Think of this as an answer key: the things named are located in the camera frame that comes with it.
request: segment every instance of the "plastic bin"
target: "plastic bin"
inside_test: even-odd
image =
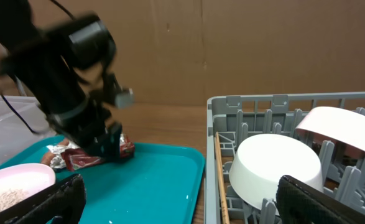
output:
[[[330,100],[337,102],[334,106],[346,108],[348,102],[365,101],[365,92],[216,96],[210,98],[207,101],[205,223],[221,222],[214,154],[216,132],[220,134],[222,156],[234,156],[235,150],[241,141],[261,133],[283,134],[312,146],[310,136],[299,136],[295,132],[295,127],[319,102]],[[261,109],[263,101],[270,102],[268,109]],[[309,106],[305,109],[292,106],[308,102]],[[243,104],[252,105],[252,110],[245,111],[242,109],[244,108]],[[365,115],[365,105],[358,106],[355,111]],[[328,178],[340,182],[340,186],[338,189],[331,190],[325,188],[325,193],[365,214],[365,157],[358,160],[356,167],[347,169],[341,164],[331,162],[333,150],[336,149],[332,142],[323,142],[320,150],[322,172]],[[226,182],[229,178],[228,171],[231,163],[227,162],[223,166]],[[242,219],[245,223],[248,223],[247,219],[249,217],[260,217],[260,211],[244,203],[230,186],[226,189],[226,196],[231,219]],[[265,198],[264,201],[272,202],[269,198]],[[275,216],[267,217],[267,219],[268,221],[275,220],[276,223],[281,223]]]
[[[49,128],[43,112],[36,107],[35,98],[22,96],[7,96],[6,98],[33,129]],[[32,134],[0,97],[0,164],[38,140],[54,134],[52,131],[41,136]]]

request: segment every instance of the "wooden stick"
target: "wooden stick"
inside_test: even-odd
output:
[[[217,161],[218,189],[219,189],[219,197],[221,198],[222,220],[224,224],[229,224],[229,213],[228,213],[228,206],[226,204],[224,173],[222,168],[221,146],[219,143],[218,132],[216,133],[215,137],[215,159]]]

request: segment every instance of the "plastic tray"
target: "plastic tray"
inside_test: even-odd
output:
[[[40,162],[49,144],[44,139],[0,169]],[[123,164],[107,163],[78,170],[87,191],[80,223],[191,223],[205,165],[202,154],[189,147],[135,143],[135,157]],[[57,173],[57,180],[72,172]]]
[[[269,107],[264,110],[261,109],[263,102],[269,104]],[[216,96],[207,101],[206,224],[221,222],[214,156],[215,133],[220,134],[222,156],[233,157],[240,142],[261,133],[290,136],[312,147],[311,136],[299,136],[295,132],[295,127],[312,108],[325,103],[340,108],[347,108],[349,105],[351,110],[365,115],[365,92]],[[245,104],[251,105],[250,110],[245,110]],[[340,183],[338,189],[325,189],[325,193],[365,214],[365,156],[357,161],[356,167],[345,167],[341,164],[341,160],[331,160],[334,150],[337,157],[341,159],[344,151],[330,141],[324,141],[320,149],[323,176]],[[226,182],[229,180],[228,172],[231,164],[232,162],[226,162],[223,166]],[[226,188],[226,196],[231,219],[240,219],[244,223],[249,223],[249,217],[261,216],[261,223],[281,223],[274,215],[267,213],[267,215],[262,213],[260,215],[260,211],[244,203],[230,186]],[[275,206],[270,198],[264,199],[262,209],[266,209],[264,205]]]

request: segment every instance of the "teal tray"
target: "teal tray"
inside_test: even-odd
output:
[[[55,136],[28,147],[0,169],[40,162]],[[189,147],[135,143],[133,159],[76,172],[57,173],[57,180],[79,173],[87,191],[80,223],[191,223],[205,159]]]

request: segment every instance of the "white bowl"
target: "white bowl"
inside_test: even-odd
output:
[[[291,175],[323,192],[320,160],[311,148],[279,134],[258,134],[240,144],[229,181],[245,202],[260,210],[264,198],[276,200],[283,175]]]

